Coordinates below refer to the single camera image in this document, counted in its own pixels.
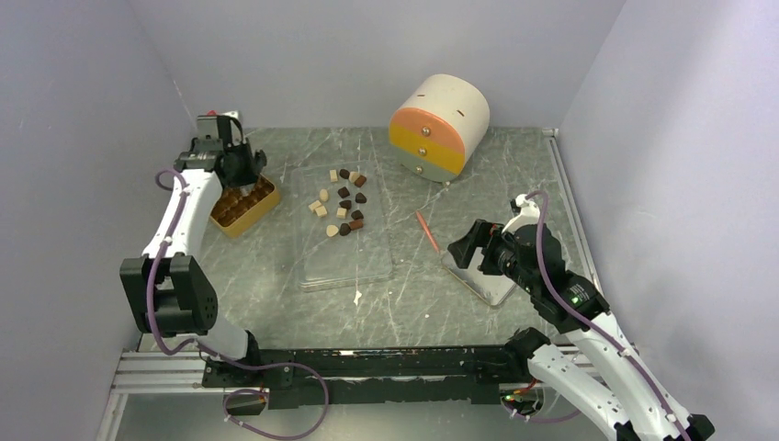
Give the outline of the black metal tongs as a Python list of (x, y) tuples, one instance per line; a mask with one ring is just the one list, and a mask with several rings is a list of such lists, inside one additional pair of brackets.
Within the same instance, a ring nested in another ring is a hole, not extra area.
[(245, 185), (240, 187), (240, 192), (243, 198), (254, 198), (255, 197), (255, 190), (256, 183), (253, 183), (251, 185)]

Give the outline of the gold chocolate tin box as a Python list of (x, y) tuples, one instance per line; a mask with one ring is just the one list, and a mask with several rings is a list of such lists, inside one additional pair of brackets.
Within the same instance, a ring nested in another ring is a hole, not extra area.
[(241, 236), (280, 202), (278, 187), (266, 176), (260, 175), (254, 187), (244, 195), (238, 188), (222, 192), (210, 213), (210, 220), (226, 236)]

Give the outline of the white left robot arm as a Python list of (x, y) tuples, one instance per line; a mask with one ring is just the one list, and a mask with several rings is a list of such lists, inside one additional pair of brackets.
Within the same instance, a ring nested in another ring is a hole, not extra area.
[(119, 268), (138, 329), (150, 334), (162, 353), (172, 356), (196, 345), (226, 362), (226, 373), (241, 386), (262, 376), (258, 343), (220, 312), (197, 256), (224, 189), (255, 185), (266, 164), (265, 153), (247, 141), (228, 147), (212, 141), (206, 151), (180, 153), (172, 167), (157, 174), (173, 178), (160, 226), (141, 255), (124, 259)]

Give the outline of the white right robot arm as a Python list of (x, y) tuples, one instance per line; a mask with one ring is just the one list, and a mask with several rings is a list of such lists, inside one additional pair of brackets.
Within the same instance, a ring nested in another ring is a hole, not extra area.
[(689, 412), (650, 372), (629, 343), (594, 283), (567, 268), (546, 223), (548, 194), (536, 190), (511, 202), (506, 223), (476, 219), (447, 246), (454, 264), (504, 277), (526, 292), (538, 314), (586, 356), (593, 378), (535, 328), (507, 341), (504, 366), (515, 380), (539, 380), (585, 415), (609, 440), (708, 440), (710, 419)]

